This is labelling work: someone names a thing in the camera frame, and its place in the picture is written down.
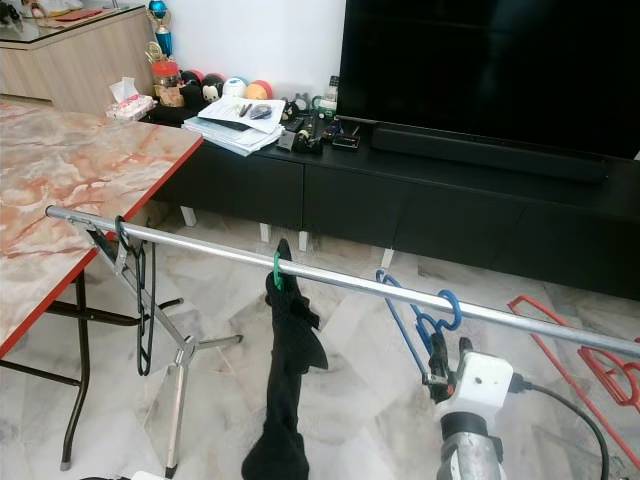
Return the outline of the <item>black soundbar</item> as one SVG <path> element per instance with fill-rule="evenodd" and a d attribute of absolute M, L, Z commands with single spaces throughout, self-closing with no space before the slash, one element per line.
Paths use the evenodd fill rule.
<path fill-rule="evenodd" d="M 411 125 L 376 124 L 370 145 L 397 154 L 593 184 L 602 183 L 611 172 L 611 161 L 596 155 Z"/>

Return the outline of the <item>pink tissue box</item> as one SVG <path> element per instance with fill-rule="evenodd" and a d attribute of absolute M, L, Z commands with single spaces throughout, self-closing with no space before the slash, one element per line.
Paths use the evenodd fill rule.
<path fill-rule="evenodd" d="M 105 115 L 109 118 L 140 120 L 143 115 L 155 108 L 154 97 L 145 95 L 137 90 L 134 78 L 122 77 L 119 82 L 111 84 L 110 92 L 114 102 L 106 108 Z"/>

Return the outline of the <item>red flat packet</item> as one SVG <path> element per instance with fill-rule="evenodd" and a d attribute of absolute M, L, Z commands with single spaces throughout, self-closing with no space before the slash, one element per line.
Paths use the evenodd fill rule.
<path fill-rule="evenodd" d="M 96 17 L 96 15 L 100 15 L 102 13 L 105 13 L 104 9 L 73 10 L 73 12 L 68 12 L 63 15 L 56 15 L 56 17 L 52 17 L 52 20 L 55 20 L 55 22 L 61 22 L 61 23 L 72 23 L 72 22 L 77 22 L 77 20 Z"/>

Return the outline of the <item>long black tv cabinet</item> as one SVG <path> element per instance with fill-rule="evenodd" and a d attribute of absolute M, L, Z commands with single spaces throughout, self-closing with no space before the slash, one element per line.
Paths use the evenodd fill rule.
<path fill-rule="evenodd" d="M 201 143 L 157 198 L 640 301 L 640 164 L 600 184 L 362 147 Z"/>

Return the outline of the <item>large black television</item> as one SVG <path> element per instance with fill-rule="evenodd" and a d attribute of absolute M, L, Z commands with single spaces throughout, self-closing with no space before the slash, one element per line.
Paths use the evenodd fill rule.
<path fill-rule="evenodd" d="M 347 0 L 343 116 L 631 159 L 640 0 Z"/>

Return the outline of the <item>black white plush toy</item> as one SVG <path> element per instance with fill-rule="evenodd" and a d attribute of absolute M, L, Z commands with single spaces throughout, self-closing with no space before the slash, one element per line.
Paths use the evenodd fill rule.
<path fill-rule="evenodd" d="M 225 83 L 225 79 L 219 74 L 206 74 L 201 81 L 201 91 L 202 96 L 205 97 L 207 102 L 216 102 L 221 97 L 221 90 L 223 90 L 223 86 Z"/>

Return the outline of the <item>blue gold trophy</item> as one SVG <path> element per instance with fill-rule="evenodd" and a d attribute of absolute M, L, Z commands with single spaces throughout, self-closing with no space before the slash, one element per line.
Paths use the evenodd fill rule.
<path fill-rule="evenodd" d="M 152 24 L 154 24 L 154 35 L 160 51 L 166 56 L 172 55 L 173 38 L 172 32 L 170 32 L 169 29 L 172 13 L 170 13 L 168 5 L 166 5 L 163 0 L 148 0 L 146 10 L 148 17 L 150 17 Z"/>

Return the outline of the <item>silver metal clothes rail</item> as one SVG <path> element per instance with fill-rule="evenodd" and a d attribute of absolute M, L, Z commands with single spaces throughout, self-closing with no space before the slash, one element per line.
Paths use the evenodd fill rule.
<path fill-rule="evenodd" d="M 209 253 L 209 255 L 223 257 L 223 259 L 247 262 L 247 264 L 259 266 L 259 268 L 273 269 L 273 259 L 269 256 L 261 255 L 261 253 L 237 250 L 237 248 L 224 246 L 224 244 L 177 236 L 177 234 L 164 232 L 164 230 L 138 227 L 138 225 L 129 223 L 125 223 L 123 227 L 128 237 L 138 237 L 143 239 L 143 241 L 168 244 L 168 246 L 178 247 L 180 250 Z M 544 323 L 544 321 L 531 319 L 531 317 L 506 314 L 506 312 L 475 305 L 475 303 L 461 302 L 458 303 L 457 306 L 453 306 L 447 298 L 439 296 L 439 294 L 412 291 L 412 289 L 394 287 L 394 285 L 374 282 L 374 280 L 360 278 L 360 276 L 346 275 L 338 273 L 338 271 L 320 268 L 311 268 L 311 266 L 301 264 L 301 262 L 280 260 L 280 270 L 282 270 L 284 274 L 312 280 L 312 282 L 338 285 L 338 287 L 349 289 L 349 291 L 375 294 L 375 296 L 389 298 L 389 300 L 399 300 L 412 303 L 412 305 L 435 308 L 435 310 L 449 312 L 449 314 L 461 314 L 465 317 L 474 317 L 474 319 L 483 320 L 486 321 L 486 323 L 507 326 L 507 328 L 521 330 L 521 332 L 568 340 L 568 342 L 581 344 L 581 346 L 605 349 L 605 351 L 616 353 L 616 355 L 640 358 L 640 344 L 632 342 L 632 340 L 609 337 L 609 335 L 588 332 L 588 330 L 571 328 L 571 326 Z"/>

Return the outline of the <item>black gadget with knobs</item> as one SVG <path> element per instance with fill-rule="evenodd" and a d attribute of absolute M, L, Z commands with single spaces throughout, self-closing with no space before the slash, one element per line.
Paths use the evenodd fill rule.
<path fill-rule="evenodd" d="M 323 114 L 314 113 L 307 116 L 294 136 L 293 151 L 296 154 L 320 154 L 323 151 L 324 128 Z"/>

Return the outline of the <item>white open booklet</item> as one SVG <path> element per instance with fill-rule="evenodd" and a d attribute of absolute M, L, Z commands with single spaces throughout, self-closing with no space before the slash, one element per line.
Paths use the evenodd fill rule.
<path fill-rule="evenodd" d="M 271 106 L 271 109 L 273 109 L 273 114 L 271 114 L 269 119 L 265 120 L 253 120 L 248 118 L 247 114 L 239 116 L 239 109 L 241 109 L 241 105 L 244 104 L 244 102 L 251 102 L 252 106 L 255 104 L 268 104 Z M 276 125 L 279 125 L 285 105 L 287 105 L 287 102 L 279 99 L 251 100 L 236 99 L 236 97 L 220 97 L 218 101 L 211 102 L 205 109 L 202 109 L 197 116 L 212 120 L 212 122 L 237 124 L 237 127 L 241 129 L 242 125 L 247 125 L 247 127 L 255 128 L 256 131 L 269 133 L 274 131 Z"/>

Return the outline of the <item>marble top red-edged table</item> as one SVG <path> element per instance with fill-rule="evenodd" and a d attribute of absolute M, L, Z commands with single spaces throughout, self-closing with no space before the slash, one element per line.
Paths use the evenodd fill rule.
<path fill-rule="evenodd" d="M 0 333 L 8 355 L 44 314 L 77 320 L 79 379 L 63 443 L 72 465 L 76 428 L 90 388 L 88 323 L 81 273 L 95 256 L 82 229 L 46 207 L 132 218 L 204 142 L 200 134 L 35 102 L 0 102 Z"/>

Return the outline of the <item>clear bottle dark cap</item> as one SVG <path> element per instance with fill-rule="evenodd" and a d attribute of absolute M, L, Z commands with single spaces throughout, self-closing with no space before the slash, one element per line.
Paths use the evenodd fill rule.
<path fill-rule="evenodd" d="M 338 106 L 338 87 L 340 83 L 339 76 L 332 76 L 329 79 L 328 87 L 326 87 L 325 93 L 321 96 L 321 100 L 317 102 L 320 108 L 335 111 Z"/>

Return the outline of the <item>dark green plastic hanger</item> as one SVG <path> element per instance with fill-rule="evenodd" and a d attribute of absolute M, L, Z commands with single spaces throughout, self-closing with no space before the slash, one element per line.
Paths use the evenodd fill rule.
<path fill-rule="evenodd" d="M 131 270 L 134 274 L 134 292 L 137 294 L 136 307 L 140 315 L 140 324 L 137 326 L 137 372 L 138 375 L 147 376 L 151 374 L 151 351 L 154 349 L 154 324 L 155 324 L 155 301 L 147 301 L 145 298 L 145 288 L 147 285 L 147 255 L 146 239 L 142 239 L 137 246 L 133 246 L 131 238 L 128 237 L 123 224 L 123 216 L 116 216 L 115 220 L 116 238 L 118 238 L 119 251 L 118 261 L 122 264 L 128 259 L 133 259 Z"/>

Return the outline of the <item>black box with antenna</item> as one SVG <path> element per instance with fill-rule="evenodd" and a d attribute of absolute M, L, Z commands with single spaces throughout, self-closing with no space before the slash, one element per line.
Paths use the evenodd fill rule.
<path fill-rule="evenodd" d="M 335 119 L 332 124 L 329 125 L 326 132 L 332 133 L 330 136 L 330 143 L 333 148 L 339 148 L 344 151 L 357 151 L 360 147 L 360 132 L 361 124 L 358 122 L 344 122 L 342 119 Z"/>

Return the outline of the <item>small black box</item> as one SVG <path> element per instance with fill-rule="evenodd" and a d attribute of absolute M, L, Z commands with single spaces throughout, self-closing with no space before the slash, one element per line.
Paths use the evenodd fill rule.
<path fill-rule="evenodd" d="M 280 134 L 278 141 L 276 141 L 276 147 L 283 148 L 283 150 L 292 151 L 294 147 L 294 141 L 298 131 L 300 131 L 303 124 L 302 119 L 294 119 L 292 122 L 283 125 L 283 132 Z"/>

